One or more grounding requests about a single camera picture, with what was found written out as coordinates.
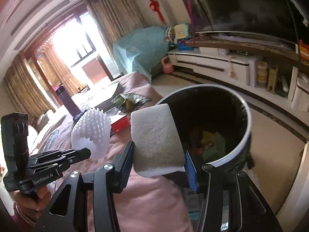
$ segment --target pink kettlebell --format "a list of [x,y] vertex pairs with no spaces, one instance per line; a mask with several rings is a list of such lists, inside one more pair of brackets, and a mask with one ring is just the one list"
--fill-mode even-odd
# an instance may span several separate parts
[[164,61],[166,59],[168,59],[168,56],[165,56],[164,58],[162,58],[161,63],[162,63],[162,66],[163,66],[163,72],[166,73],[166,74],[169,74],[169,73],[174,72],[174,67],[169,60],[167,60],[167,62],[165,63]]

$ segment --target beige curtain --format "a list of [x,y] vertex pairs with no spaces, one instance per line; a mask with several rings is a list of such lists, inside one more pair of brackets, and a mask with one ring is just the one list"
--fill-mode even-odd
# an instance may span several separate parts
[[68,66],[57,55],[51,42],[44,47],[43,56],[38,60],[53,87],[64,84],[70,96],[73,96],[79,92],[78,88],[82,89],[86,86],[72,75]]
[[22,53],[13,60],[4,77],[7,92],[16,107],[22,113],[27,113],[29,119],[38,118],[41,113],[54,109],[31,75],[31,68]]
[[85,2],[111,57],[115,41],[145,26],[133,0],[85,0]]

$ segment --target drawer handle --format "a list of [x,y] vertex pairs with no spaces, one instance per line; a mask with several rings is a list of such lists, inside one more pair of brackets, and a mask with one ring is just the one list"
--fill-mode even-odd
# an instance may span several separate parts
[[188,64],[188,65],[195,65],[195,66],[198,66],[198,67],[203,67],[203,68],[207,68],[207,69],[211,69],[211,70],[217,70],[217,71],[221,71],[221,72],[224,71],[224,69],[222,69],[222,68],[208,66],[208,65],[200,65],[200,64],[191,63],[191,62],[178,61],[178,63]]

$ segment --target foam sponge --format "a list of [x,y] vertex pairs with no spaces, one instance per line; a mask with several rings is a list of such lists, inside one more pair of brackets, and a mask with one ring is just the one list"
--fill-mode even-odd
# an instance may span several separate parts
[[135,143],[134,170],[152,177],[181,170],[185,155],[168,104],[131,113],[131,136]]
[[109,148],[111,120],[103,110],[86,111],[73,127],[71,143],[74,150],[88,148],[91,158],[102,158]]

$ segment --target purple bottle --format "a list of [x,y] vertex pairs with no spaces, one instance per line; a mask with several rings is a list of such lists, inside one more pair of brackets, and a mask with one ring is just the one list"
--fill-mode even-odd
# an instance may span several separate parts
[[66,109],[69,111],[69,113],[73,116],[73,118],[81,114],[81,110],[71,99],[63,84],[58,87],[58,89],[56,90],[56,94],[60,98]]

